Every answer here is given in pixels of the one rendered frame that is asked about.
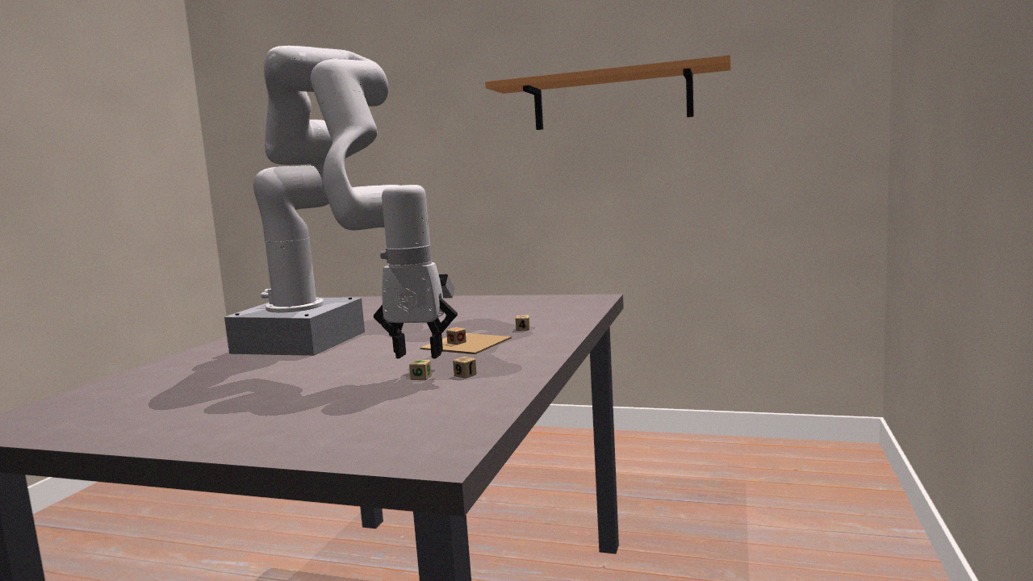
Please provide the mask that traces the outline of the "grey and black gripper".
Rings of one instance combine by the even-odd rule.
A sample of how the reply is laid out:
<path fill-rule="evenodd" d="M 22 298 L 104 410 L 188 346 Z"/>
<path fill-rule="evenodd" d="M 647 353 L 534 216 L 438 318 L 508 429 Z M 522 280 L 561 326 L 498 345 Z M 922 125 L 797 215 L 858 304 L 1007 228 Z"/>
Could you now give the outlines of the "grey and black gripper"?
<path fill-rule="evenodd" d="M 438 317 L 442 314 L 446 317 L 440 322 Z M 457 315 L 449 303 L 443 300 L 441 281 L 432 259 L 413 265 L 388 264 L 383 268 L 383 305 L 375 312 L 374 319 L 390 333 L 392 350 L 397 359 L 406 354 L 405 337 L 401 331 L 404 323 L 428 324 L 432 332 L 429 338 L 431 356 L 437 359 L 443 351 L 441 334 Z"/>

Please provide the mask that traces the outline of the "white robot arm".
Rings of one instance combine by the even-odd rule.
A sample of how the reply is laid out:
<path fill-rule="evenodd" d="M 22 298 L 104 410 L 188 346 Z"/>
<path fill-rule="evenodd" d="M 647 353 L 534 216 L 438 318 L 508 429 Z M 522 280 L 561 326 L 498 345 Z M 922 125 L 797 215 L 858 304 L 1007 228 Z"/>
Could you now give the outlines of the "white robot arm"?
<path fill-rule="evenodd" d="M 280 165 L 307 165 L 264 169 L 253 181 L 267 243 L 267 311 L 324 305 L 315 298 L 309 234 L 298 209 L 331 205 L 345 230 L 385 228 L 387 247 L 380 257 L 390 265 L 431 261 L 422 186 L 351 187 L 345 172 L 345 159 L 377 136 L 369 108 L 387 98 L 383 69 L 345 49 L 279 45 L 268 52 L 263 77 L 267 156 Z M 324 120 L 310 120 L 307 92 L 315 93 Z"/>

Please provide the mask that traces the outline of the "tan flat mat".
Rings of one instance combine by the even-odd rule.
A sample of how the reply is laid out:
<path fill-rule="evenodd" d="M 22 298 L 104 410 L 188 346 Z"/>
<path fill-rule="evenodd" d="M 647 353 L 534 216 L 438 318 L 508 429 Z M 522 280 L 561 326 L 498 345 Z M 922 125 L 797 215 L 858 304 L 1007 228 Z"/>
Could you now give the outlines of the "tan flat mat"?
<path fill-rule="evenodd" d="M 486 349 L 488 349 L 488 347 L 500 345 L 500 343 L 512 339 L 512 336 L 495 336 L 495 335 L 466 333 L 466 338 L 467 342 L 462 343 L 461 345 L 449 345 L 449 343 L 447 343 L 447 337 L 443 338 L 442 339 L 443 351 L 477 354 L 480 351 L 484 351 Z"/>

